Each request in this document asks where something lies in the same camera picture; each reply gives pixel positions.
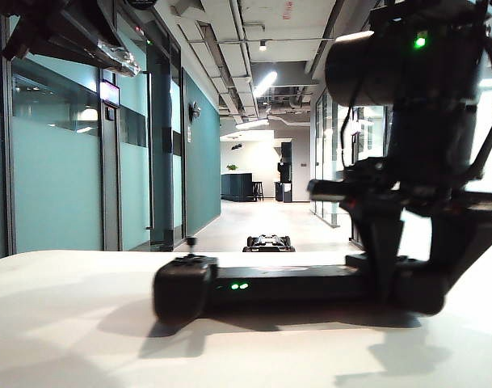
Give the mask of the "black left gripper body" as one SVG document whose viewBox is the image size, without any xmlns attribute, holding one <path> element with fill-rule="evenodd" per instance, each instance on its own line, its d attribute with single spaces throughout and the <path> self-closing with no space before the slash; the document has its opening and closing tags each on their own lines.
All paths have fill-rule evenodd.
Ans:
<svg viewBox="0 0 492 388">
<path fill-rule="evenodd" d="M 1 1 L 3 15 L 19 17 L 2 55 L 7 60 L 23 59 L 29 53 L 43 55 L 44 46 L 53 36 L 48 23 L 66 6 L 67 1 Z"/>
</svg>

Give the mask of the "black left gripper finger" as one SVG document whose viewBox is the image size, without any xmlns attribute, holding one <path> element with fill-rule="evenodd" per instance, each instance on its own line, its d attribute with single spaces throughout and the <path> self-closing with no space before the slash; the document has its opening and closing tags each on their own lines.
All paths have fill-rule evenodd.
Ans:
<svg viewBox="0 0 492 388">
<path fill-rule="evenodd" d="M 43 7 L 32 20 L 36 36 L 29 52 L 99 68 L 120 66 L 111 48 L 121 40 L 103 7 Z"/>
<path fill-rule="evenodd" d="M 113 73 L 132 78 L 141 72 L 141 66 L 125 46 L 113 45 L 105 40 L 98 40 L 95 54 L 103 64 L 103 68 Z"/>
</svg>

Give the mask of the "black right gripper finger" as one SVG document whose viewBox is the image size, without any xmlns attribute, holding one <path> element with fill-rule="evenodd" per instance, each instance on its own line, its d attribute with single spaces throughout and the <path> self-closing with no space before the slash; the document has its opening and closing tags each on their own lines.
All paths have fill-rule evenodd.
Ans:
<svg viewBox="0 0 492 388">
<path fill-rule="evenodd" d="M 354 206 L 349 210 L 364 248 L 361 254 L 349 255 L 349 265 L 360 271 L 379 302 L 387 302 L 391 294 L 404 224 L 401 213 L 401 206 Z"/>
<path fill-rule="evenodd" d="M 492 246 L 492 213 L 444 213 L 432 218 L 430 269 L 449 290 Z"/>
</svg>

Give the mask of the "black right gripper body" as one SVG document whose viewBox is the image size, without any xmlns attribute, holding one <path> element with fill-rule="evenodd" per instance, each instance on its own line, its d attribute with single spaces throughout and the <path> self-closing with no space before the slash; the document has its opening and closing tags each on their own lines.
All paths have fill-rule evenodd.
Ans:
<svg viewBox="0 0 492 388">
<path fill-rule="evenodd" d="M 399 188 L 361 181 L 313 179 L 307 191 L 311 200 L 334 202 L 352 217 L 368 213 L 398 213 L 407 209 L 422 217 L 465 210 L 492 211 L 492 192 L 471 192 L 459 185 L 410 185 Z"/>
</svg>

